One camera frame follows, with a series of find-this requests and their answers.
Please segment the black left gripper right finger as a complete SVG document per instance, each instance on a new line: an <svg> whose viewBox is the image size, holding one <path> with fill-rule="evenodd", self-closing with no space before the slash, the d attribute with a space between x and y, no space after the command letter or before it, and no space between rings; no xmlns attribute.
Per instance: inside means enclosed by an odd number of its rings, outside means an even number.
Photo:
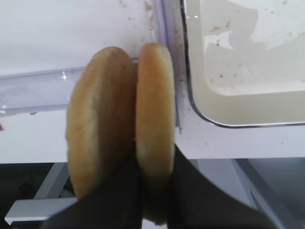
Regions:
<svg viewBox="0 0 305 229"><path fill-rule="evenodd" d="M170 229L264 229L266 217L229 196L175 148L169 193Z"/></svg>

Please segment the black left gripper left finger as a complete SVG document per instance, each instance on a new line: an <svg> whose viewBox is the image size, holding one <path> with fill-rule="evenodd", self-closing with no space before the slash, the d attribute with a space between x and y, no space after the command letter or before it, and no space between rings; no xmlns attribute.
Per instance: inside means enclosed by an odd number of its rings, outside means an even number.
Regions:
<svg viewBox="0 0 305 229"><path fill-rule="evenodd" d="M140 229L140 175L132 146L116 169L86 197L44 221L43 229Z"/></svg>

